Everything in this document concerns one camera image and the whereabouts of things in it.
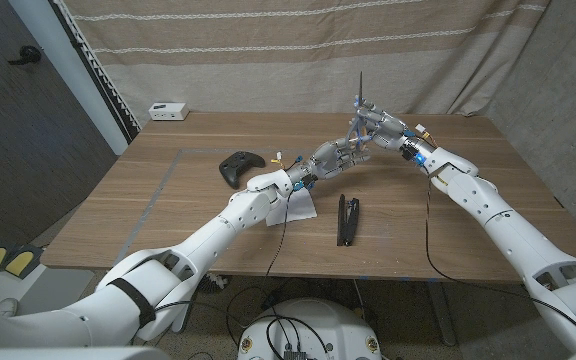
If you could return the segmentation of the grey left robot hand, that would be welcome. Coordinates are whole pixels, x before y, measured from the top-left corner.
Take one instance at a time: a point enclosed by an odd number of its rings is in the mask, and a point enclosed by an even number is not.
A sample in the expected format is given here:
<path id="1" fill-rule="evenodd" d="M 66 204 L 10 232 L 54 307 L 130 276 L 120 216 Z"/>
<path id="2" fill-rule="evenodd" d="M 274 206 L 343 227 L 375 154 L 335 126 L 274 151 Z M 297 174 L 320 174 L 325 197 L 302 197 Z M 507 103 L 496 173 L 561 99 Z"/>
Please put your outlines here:
<path id="1" fill-rule="evenodd" d="M 339 138 L 323 143 L 302 164 L 288 170 L 287 174 L 293 183 L 307 175 L 313 175 L 318 180 L 330 179 L 370 157 L 370 150 L 366 146 Z"/>

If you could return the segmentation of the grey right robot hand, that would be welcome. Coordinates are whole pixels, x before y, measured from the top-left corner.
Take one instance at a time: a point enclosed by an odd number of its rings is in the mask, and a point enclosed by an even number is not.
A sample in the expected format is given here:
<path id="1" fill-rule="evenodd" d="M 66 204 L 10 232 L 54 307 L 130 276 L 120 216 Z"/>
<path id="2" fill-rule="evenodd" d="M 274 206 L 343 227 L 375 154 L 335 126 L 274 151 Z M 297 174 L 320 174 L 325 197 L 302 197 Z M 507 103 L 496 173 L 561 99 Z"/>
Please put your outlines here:
<path id="1" fill-rule="evenodd" d="M 400 119 L 373 103 L 357 100 L 350 133 L 356 132 L 360 144 L 372 141 L 377 146 L 401 153 L 405 160 L 422 166 L 435 147 L 417 136 Z"/>

